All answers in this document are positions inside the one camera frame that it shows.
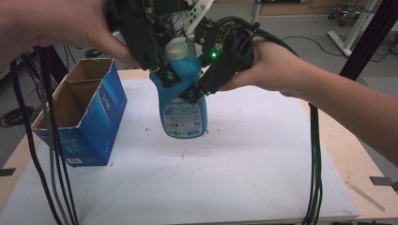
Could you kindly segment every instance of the blue box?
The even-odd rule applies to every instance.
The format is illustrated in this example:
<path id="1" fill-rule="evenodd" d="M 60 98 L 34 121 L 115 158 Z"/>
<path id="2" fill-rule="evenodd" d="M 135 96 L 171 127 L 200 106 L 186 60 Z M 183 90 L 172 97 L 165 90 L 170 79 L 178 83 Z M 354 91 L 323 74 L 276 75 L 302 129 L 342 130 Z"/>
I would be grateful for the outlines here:
<path id="1" fill-rule="evenodd" d="M 112 59 L 86 59 L 76 64 L 54 91 L 56 123 L 70 166 L 107 165 L 126 103 Z M 49 144 L 43 112 L 32 129 Z"/>

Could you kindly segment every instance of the wooden table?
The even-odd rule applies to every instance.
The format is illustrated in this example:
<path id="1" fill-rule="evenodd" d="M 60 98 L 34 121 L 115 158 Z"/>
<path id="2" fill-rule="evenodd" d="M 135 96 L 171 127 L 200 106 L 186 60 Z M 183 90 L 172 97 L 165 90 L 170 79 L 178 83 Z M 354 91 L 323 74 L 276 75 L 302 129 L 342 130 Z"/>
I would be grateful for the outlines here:
<path id="1" fill-rule="evenodd" d="M 147 78 L 141 70 L 121 70 L 121 79 Z M 301 101 L 303 109 L 308 104 Z M 370 176 L 383 176 L 358 139 L 323 112 L 319 112 L 321 143 L 329 153 L 338 174 L 356 205 L 358 220 L 398 218 L 398 195 L 391 187 L 374 186 Z M 35 135 L 38 146 L 41 140 Z M 0 210 L 7 203 L 24 166 L 30 160 L 27 139 L 23 138 L 4 168 L 16 168 L 12 176 L 0 177 Z"/>

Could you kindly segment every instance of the spray bottle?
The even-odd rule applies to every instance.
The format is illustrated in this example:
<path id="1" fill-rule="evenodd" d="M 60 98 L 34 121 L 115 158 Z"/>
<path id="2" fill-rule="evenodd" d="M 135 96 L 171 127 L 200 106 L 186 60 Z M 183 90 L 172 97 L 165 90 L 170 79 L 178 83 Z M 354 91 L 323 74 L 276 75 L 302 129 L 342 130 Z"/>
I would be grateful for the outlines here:
<path id="1" fill-rule="evenodd" d="M 159 95 L 159 110 L 164 132 L 173 138 L 192 139 L 202 136 L 207 130 L 207 108 L 205 97 L 191 105 L 179 98 L 185 89 L 200 78 L 201 63 L 188 52 L 185 38 L 172 39 L 165 48 L 166 61 L 180 77 L 181 83 L 163 87 L 161 80 L 150 73 L 150 80 L 156 85 Z"/>

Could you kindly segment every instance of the barcode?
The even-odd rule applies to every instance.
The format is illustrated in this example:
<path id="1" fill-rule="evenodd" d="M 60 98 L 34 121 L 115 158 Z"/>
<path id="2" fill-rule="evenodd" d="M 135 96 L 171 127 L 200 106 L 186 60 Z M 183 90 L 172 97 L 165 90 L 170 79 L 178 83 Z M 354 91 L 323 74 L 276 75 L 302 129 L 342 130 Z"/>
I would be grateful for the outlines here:
<path id="1" fill-rule="evenodd" d="M 192 136 L 192 135 L 196 135 L 199 134 L 199 130 L 192 130 L 192 131 L 187 131 L 187 136 Z"/>
<path id="2" fill-rule="evenodd" d="M 68 163 L 83 163 L 78 158 L 67 158 Z"/>

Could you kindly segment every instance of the white bottle cap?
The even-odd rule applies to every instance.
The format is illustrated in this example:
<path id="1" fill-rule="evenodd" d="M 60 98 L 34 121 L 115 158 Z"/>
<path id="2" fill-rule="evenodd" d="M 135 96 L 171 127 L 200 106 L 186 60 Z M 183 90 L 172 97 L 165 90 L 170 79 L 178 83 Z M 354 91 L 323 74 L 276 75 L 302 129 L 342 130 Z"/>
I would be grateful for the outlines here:
<path id="1" fill-rule="evenodd" d="M 188 45 L 185 42 L 185 38 L 176 37 L 166 45 L 165 48 L 166 57 L 170 60 L 180 60 L 188 55 Z"/>

